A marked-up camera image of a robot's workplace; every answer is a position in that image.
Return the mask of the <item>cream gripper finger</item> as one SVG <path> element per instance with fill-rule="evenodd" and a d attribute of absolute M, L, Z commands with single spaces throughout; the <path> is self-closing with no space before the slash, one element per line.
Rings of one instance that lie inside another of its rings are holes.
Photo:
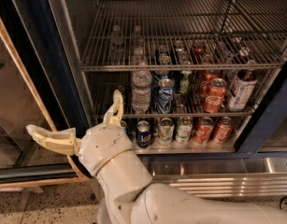
<path fill-rule="evenodd" d="M 103 123 L 106 125 L 115 125 L 120 127 L 123 115 L 123 98 L 119 90 L 113 93 L 113 104 L 105 113 Z"/>
<path fill-rule="evenodd" d="M 75 128 L 51 132 L 30 124 L 26 130 L 36 143 L 50 151 L 68 156 L 79 154 L 80 140 L 76 137 Z"/>

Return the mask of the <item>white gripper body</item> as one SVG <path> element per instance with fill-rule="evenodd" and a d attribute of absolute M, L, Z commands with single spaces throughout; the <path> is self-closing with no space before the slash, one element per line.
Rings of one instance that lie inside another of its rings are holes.
<path fill-rule="evenodd" d="M 132 149 L 132 142 L 122 127 L 99 124 L 89 129 L 80 141 L 79 162 L 91 176 L 112 158 Z"/>

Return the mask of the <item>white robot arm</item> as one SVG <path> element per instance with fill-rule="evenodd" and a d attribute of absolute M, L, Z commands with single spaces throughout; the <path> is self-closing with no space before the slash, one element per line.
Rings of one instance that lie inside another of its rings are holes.
<path fill-rule="evenodd" d="M 122 94 L 115 91 L 103 122 L 82 138 L 76 137 L 74 128 L 51 132 L 26 126 L 39 145 L 77 156 L 97 179 L 104 191 L 98 224 L 287 224 L 287 212 L 277 208 L 210 201 L 166 184 L 153 184 L 121 126 L 122 114 Z"/>

